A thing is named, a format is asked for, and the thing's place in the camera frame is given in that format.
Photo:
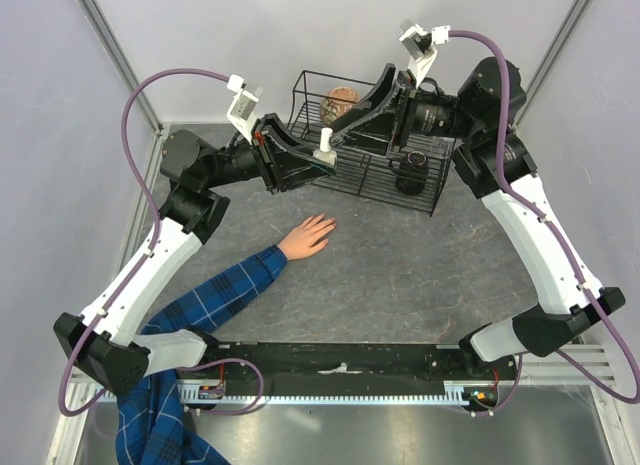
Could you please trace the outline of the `nail polish bottle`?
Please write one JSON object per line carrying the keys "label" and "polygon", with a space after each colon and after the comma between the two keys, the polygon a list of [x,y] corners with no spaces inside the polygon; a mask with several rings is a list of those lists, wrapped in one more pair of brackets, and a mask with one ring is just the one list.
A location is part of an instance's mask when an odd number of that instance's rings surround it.
{"label": "nail polish bottle", "polygon": [[313,152],[313,156],[316,160],[319,160],[321,162],[323,162],[324,164],[327,164],[331,167],[335,167],[336,166],[336,162],[337,162],[337,153],[334,149],[329,150],[329,151],[323,151],[321,149],[316,149]]}

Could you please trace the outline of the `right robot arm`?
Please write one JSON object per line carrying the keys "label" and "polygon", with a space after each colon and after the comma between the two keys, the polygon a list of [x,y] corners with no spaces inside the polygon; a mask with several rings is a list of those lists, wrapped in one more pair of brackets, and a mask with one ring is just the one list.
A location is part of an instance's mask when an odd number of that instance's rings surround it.
{"label": "right robot arm", "polygon": [[548,356],[619,310],[622,291],[603,286],[581,260],[556,222],[531,154],[511,129],[526,101],[519,70],[488,57],[455,95],[421,84],[413,72],[387,65],[369,93],[331,122],[332,142],[383,155],[402,150],[412,135],[460,141],[455,171],[503,227],[537,293],[532,308],[460,340],[460,371],[477,379],[507,356]]}

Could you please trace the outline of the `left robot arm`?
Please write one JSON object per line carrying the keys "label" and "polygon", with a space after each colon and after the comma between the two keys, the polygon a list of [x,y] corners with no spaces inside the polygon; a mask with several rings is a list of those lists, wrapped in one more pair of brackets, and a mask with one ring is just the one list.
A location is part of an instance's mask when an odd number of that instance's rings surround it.
{"label": "left robot arm", "polygon": [[229,207],[215,188],[261,178],[271,192],[294,190],[335,173],[332,129],[305,141],[275,114],[259,119],[248,136],[235,134],[217,149],[190,130],[171,134],[160,172],[171,183],[149,236],[111,285],[81,314],[62,314],[54,333],[73,366],[106,391],[122,396],[146,376],[187,368],[208,378],[219,367],[213,342],[187,325],[172,333],[141,335],[150,307],[174,274],[215,233]]}

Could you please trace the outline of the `blue plaid sleeve forearm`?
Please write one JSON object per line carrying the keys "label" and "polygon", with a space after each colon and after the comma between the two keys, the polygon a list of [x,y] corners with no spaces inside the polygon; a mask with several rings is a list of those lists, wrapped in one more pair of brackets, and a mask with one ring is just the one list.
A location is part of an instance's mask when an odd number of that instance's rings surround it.
{"label": "blue plaid sleeve forearm", "polygon": [[[194,328],[213,333],[279,277],[288,259],[272,245],[169,303],[143,328],[144,335]],[[177,372],[145,377],[117,399],[115,440],[119,464],[225,464],[227,460],[183,424]]]}

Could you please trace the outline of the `mannequin hand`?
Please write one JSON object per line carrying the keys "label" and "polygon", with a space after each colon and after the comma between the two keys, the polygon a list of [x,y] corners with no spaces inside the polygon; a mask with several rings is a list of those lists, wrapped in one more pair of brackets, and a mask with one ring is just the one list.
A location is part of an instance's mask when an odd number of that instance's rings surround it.
{"label": "mannequin hand", "polygon": [[324,214],[310,216],[286,235],[278,248],[289,261],[309,258],[327,245],[328,236],[335,228],[334,218]]}

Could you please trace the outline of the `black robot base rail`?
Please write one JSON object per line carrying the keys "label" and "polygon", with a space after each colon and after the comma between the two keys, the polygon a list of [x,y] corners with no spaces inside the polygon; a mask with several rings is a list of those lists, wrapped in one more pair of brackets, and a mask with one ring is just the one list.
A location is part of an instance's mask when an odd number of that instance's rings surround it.
{"label": "black robot base rail", "polygon": [[516,376],[512,356],[473,365],[456,345],[223,342],[222,366],[179,373],[189,405],[465,406]]}

